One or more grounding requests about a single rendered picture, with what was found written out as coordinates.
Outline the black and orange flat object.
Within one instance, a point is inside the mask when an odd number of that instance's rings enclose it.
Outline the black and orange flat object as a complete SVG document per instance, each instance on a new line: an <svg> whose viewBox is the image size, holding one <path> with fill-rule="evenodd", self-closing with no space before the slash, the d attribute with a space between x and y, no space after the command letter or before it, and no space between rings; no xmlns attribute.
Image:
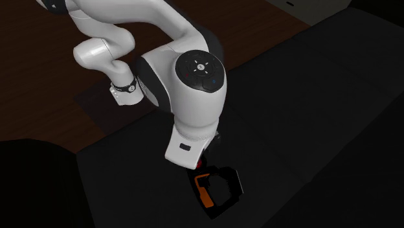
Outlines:
<svg viewBox="0 0 404 228"><path fill-rule="evenodd" d="M186 172L197 201L211 220L216 219L239 202L240 196L243 194L238 172L229 166L222 168L208 166L195 170L187 169ZM218 176L226 182L229 198L223 203L215 201L210 192L212 187L210 178L214 176Z"/></svg>

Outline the dark robot stand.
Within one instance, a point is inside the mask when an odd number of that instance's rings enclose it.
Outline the dark robot stand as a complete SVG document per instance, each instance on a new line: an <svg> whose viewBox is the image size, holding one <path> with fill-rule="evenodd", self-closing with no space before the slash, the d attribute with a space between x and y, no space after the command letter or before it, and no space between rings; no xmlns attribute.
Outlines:
<svg viewBox="0 0 404 228"><path fill-rule="evenodd" d="M132 106L119 106L110 93L110 83L109 78L104 77L74 97L74 101L105 135L118 131L155 109L146 98Z"/></svg>

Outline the grey cabinet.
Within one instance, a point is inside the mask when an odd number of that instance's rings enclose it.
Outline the grey cabinet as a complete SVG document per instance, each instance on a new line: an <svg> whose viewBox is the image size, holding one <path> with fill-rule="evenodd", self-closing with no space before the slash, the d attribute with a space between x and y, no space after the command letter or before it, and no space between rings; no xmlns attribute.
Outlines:
<svg viewBox="0 0 404 228"><path fill-rule="evenodd" d="M313 26L344 10L352 0L266 0L291 16Z"/></svg>

